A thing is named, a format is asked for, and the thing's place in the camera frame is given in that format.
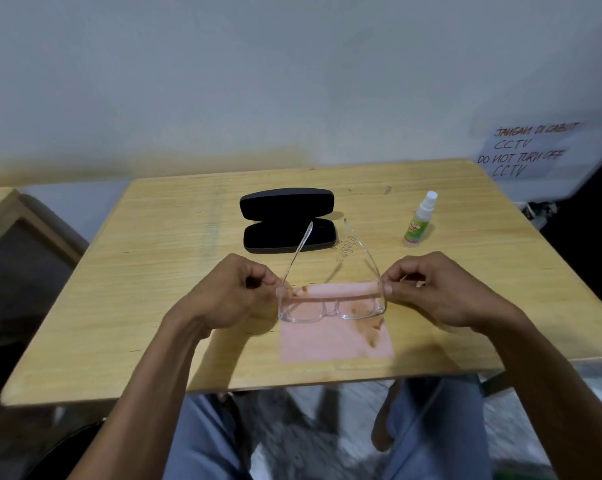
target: right hand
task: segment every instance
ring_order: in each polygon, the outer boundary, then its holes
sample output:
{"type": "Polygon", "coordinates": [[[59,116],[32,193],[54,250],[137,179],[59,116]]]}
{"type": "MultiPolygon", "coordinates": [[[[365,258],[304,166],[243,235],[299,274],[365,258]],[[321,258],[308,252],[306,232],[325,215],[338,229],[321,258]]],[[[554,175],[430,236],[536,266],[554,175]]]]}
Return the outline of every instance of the right hand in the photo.
{"type": "Polygon", "coordinates": [[[441,252],[399,259],[382,280],[386,298],[414,305],[441,324],[484,333],[491,324],[527,320],[520,308],[441,252]]]}

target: spray bottle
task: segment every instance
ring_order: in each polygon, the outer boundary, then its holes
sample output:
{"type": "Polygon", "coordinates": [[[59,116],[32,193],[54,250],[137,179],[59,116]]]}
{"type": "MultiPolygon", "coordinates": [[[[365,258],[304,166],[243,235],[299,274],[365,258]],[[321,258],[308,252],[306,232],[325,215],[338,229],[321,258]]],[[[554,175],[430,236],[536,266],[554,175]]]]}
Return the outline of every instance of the spray bottle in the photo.
{"type": "Polygon", "coordinates": [[[434,204],[437,201],[437,197],[438,195],[436,192],[428,192],[418,210],[414,213],[414,217],[410,221],[408,230],[405,232],[405,236],[403,236],[403,240],[409,246],[418,244],[423,237],[425,228],[432,218],[432,211],[434,210],[434,204]]]}

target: left hand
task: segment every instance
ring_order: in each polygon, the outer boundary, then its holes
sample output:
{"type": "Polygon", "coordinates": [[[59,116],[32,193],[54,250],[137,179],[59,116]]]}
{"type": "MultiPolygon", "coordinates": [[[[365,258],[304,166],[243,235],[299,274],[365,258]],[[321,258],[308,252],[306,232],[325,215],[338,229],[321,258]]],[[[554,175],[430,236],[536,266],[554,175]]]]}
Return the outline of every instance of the left hand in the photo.
{"type": "Polygon", "coordinates": [[[281,280],[265,265],[228,254],[171,312],[186,319],[201,319],[208,330],[229,328],[257,306],[276,300],[281,280]]]}

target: hand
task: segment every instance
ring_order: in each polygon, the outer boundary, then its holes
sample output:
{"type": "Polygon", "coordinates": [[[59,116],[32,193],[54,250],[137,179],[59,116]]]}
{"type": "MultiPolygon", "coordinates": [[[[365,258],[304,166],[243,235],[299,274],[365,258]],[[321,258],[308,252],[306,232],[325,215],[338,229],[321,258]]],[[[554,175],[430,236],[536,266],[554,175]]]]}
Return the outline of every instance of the hand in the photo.
{"type": "Polygon", "coordinates": [[[484,332],[495,321],[525,319],[521,309],[441,252],[406,256],[382,280],[387,298],[420,308],[434,322],[484,332]]]}
{"type": "Polygon", "coordinates": [[[281,280],[263,264],[228,254],[172,311],[187,320],[201,319],[209,330],[228,328],[250,311],[276,299],[281,280]]]}

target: eyeglasses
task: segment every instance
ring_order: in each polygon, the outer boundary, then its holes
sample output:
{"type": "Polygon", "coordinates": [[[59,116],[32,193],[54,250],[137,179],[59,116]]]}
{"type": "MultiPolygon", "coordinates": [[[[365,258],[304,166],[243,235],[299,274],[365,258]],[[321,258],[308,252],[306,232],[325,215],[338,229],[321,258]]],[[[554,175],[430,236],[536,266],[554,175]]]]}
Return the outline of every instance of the eyeglasses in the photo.
{"type": "Polygon", "coordinates": [[[288,275],[297,255],[312,233],[313,223],[310,222],[283,277],[284,285],[277,290],[280,320],[312,323],[324,317],[360,319],[385,312],[385,295],[377,265],[361,240],[356,237],[347,219],[343,220],[343,224],[349,236],[333,248],[336,251],[336,265],[326,282],[293,287],[287,281],[288,275]],[[371,279],[348,283],[331,282],[331,278],[337,275],[342,266],[351,264],[354,259],[359,261],[358,272],[369,273],[371,279]]]}

